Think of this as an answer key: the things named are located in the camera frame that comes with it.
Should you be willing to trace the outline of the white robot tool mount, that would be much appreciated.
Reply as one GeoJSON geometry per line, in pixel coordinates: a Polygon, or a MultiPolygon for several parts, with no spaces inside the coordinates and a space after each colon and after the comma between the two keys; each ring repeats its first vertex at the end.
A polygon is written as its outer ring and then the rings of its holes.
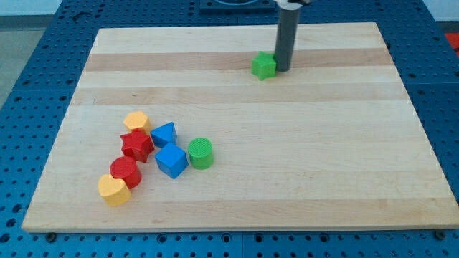
{"type": "Polygon", "coordinates": [[[299,10],[311,3],[311,0],[275,0],[275,3],[284,10],[299,10]]]}

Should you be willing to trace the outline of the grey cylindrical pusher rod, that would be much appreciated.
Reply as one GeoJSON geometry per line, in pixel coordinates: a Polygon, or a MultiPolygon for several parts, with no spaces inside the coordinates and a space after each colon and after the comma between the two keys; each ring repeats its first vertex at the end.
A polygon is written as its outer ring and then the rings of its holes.
{"type": "Polygon", "coordinates": [[[300,9],[280,10],[274,54],[279,72],[287,72],[291,67],[299,16],[300,9]]]}

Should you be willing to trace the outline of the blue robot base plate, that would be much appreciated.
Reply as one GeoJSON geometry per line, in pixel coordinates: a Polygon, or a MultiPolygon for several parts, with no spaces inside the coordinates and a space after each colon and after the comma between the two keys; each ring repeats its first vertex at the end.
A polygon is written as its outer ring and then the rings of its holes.
{"type": "Polygon", "coordinates": [[[277,4],[273,0],[198,0],[201,13],[275,11],[277,4]]]}

